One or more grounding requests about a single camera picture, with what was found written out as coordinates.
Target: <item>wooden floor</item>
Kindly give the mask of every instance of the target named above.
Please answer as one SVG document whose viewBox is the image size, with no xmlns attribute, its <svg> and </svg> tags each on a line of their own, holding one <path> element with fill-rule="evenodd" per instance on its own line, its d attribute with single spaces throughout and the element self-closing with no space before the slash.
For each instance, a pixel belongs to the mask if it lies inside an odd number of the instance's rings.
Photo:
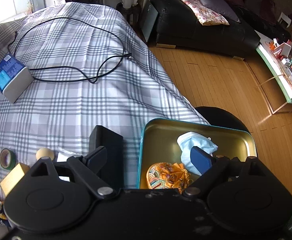
<svg viewBox="0 0 292 240">
<path fill-rule="evenodd" d="M 244 122 L 260 160 L 292 194 L 292 114 L 271 115 L 262 92 L 255 88 L 258 83 L 251 70 L 264 79 L 259 82 L 271 77 L 260 56 L 239 61 L 197 50 L 149 47 L 192 106 L 220 107 Z M 273 81 L 267 86 L 273 87 L 274 98 L 283 97 Z"/>
</svg>

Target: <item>clutter on table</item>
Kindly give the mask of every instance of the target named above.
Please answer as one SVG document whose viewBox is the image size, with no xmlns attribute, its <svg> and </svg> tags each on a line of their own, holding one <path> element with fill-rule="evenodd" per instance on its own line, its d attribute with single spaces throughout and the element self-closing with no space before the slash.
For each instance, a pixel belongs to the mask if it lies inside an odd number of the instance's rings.
<svg viewBox="0 0 292 240">
<path fill-rule="evenodd" d="M 147 171 L 149 189 L 177 188 L 182 193 L 190 179 L 184 164 L 155 163 Z"/>
<path fill-rule="evenodd" d="M 288 40 L 279 45 L 277 39 L 273 39 L 268 46 L 276 58 L 281 61 L 283 71 L 292 82 L 292 42 Z"/>
</svg>

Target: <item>plaid bedspread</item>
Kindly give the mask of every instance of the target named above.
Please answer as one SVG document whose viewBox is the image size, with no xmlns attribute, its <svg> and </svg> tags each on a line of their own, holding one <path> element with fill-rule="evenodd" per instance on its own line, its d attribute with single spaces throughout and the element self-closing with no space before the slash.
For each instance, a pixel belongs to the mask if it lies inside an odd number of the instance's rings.
<svg viewBox="0 0 292 240">
<path fill-rule="evenodd" d="M 66 3 L 37 11 L 14 22 L 0 24 L 0 61 L 7 45 L 14 51 L 22 35 L 46 19 L 68 16 L 114 32 L 124 43 L 121 65 L 97 83 L 47 83 L 34 81 L 14 103 L 0 93 L 0 151 L 13 150 L 18 162 L 32 165 L 40 147 L 62 147 L 86 154 L 89 136 L 103 125 L 124 137 L 126 187 L 135 187 L 140 135 L 153 118 L 164 117 L 207 123 L 179 93 L 158 60 L 137 37 L 122 15 L 107 6 Z M 30 31 L 16 58 L 29 68 L 69 65 L 95 76 L 109 56 L 121 55 L 122 45 L 114 36 L 80 22 L 59 19 Z M 119 58 L 110 60 L 102 73 Z M 83 76 L 76 70 L 53 69 L 32 72 L 42 79 L 69 80 Z M 0 166 L 0 181 L 7 175 Z"/>
</svg>

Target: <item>green tape roll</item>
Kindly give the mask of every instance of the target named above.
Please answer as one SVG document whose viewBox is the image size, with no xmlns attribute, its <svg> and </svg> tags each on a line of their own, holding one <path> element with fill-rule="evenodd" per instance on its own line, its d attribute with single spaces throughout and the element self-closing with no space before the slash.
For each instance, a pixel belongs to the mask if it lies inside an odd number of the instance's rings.
<svg viewBox="0 0 292 240">
<path fill-rule="evenodd" d="M 9 149 L 3 149 L 0 153 L 0 165 L 3 169 L 8 171 L 13 170 L 16 165 L 16 156 L 15 153 Z"/>
</svg>

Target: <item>surgical face mask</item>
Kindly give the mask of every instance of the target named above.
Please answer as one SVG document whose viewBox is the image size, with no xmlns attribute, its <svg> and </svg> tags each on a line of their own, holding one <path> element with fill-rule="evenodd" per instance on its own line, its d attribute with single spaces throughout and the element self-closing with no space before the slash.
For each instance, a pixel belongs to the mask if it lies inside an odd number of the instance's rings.
<svg viewBox="0 0 292 240">
<path fill-rule="evenodd" d="M 206 138 L 203 135 L 200 135 L 195 132 L 188 132 L 178 137 L 177 143 L 182 150 L 181 161 L 185 165 L 185 168 L 197 175 L 201 173 L 195 168 L 193 163 L 190 160 L 190 150 L 193 146 L 197 146 L 210 154 L 213 155 L 213 152 L 217 151 L 218 146 L 214 144 L 210 139 Z"/>
</svg>

